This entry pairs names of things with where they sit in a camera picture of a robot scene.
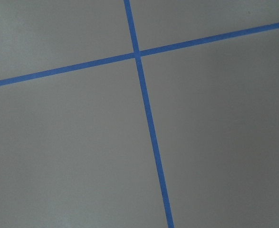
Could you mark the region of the crossing blue tape strip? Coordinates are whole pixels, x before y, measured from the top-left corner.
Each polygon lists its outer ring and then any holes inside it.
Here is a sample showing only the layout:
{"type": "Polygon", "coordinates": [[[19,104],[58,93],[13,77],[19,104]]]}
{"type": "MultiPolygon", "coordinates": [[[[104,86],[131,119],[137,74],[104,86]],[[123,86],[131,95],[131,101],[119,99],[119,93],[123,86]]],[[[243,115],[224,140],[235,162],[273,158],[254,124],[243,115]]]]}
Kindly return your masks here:
{"type": "Polygon", "coordinates": [[[148,55],[154,55],[154,54],[168,52],[168,51],[172,51],[172,50],[178,50],[178,49],[182,49],[182,48],[198,46],[198,45],[212,43],[212,42],[216,42],[216,41],[220,41],[220,40],[225,40],[225,39],[230,39],[230,38],[235,38],[235,37],[240,37],[240,36],[246,36],[246,35],[276,30],[276,29],[279,29],[279,22],[273,23],[273,24],[268,24],[268,25],[263,25],[263,26],[258,26],[258,27],[254,27],[254,28],[241,29],[241,30],[237,30],[237,31],[233,31],[233,32],[223,33],[223,34],[204,37],[204,38],[188,40],[188,41],[169,44],[169,45],[165,45],[165,46],[140,50],[135,26],[132,25],[131,30],[130,30],[130,36],[131,36],[132,46],[135,48],[135,51],[132,53],[102,58],[102,59],[98,59],[98,60],[88,61],[88,62],[79,63],[79,64],[75,64],[75,65],[70,65],[70,66],[59,67],[59,68],[55,68],[55,69],[45,70],[45,71],[31,73],[31,74],[22,75],[22,76],[7,78],[7,79],[0,80],[0,86],[6,86],[6,85],[34,80],[34,79],[38,79],[38,78],[59,75],[59,74],[77,71],[77,70],[81,70],[81,69],[120,62],[120,61],[124,61],[124,60],[133,59],[137,56],[145,57],[148,55]]]}

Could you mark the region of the long blue tape strip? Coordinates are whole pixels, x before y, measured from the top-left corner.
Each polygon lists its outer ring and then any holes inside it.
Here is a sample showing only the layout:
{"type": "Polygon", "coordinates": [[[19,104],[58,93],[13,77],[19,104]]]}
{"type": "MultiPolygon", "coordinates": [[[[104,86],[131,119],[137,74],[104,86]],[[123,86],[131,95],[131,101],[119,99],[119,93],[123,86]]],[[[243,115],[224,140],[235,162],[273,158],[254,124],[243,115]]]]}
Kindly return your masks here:
{"type": "Polygon", "coordinates": [[[144,110],[145,110],[145,115],[146,115],[146,119],[147,119],[150,140],[151,140],[153,154],[154,154],[154,161],[155,161],[155,165],[156,165],[157,176],[158,176],[160,190],[161,190],[162,199],[163,199],[166,222],[167,222],[167,226],[169,228],[173,228],[174,221],[173,221],[173,216],[172,216],[172,210],[171,210],[169,195],[168,195],[168,191],[167,191],[165,174],[164,174],[161,154],[159,151],[157,135],[156,135],[155,126],[154,126],[153,114],[152,114],[152,110],[151,110],[151,106],[150,106],[148,89],[147,89],[147,85],[146,85],[146,81],[145,81],[144,68],[143,68],[143,64],[142,64],[141,53],[140,53],[138,39],[137,39],[137,33],[136,33],[136,29],[135,29],[135,23],[134,23],[134,18],[133,18],[132,9],[131,9],[131,2],[129,0],[125,0],[124,6],[125,6],[129,33],[130,33],[132,47],[133,47],[136,69],[137,69],[139,83],[140,83],[141,94],[142,94],[143,103],[144,103],[144,110]]]}

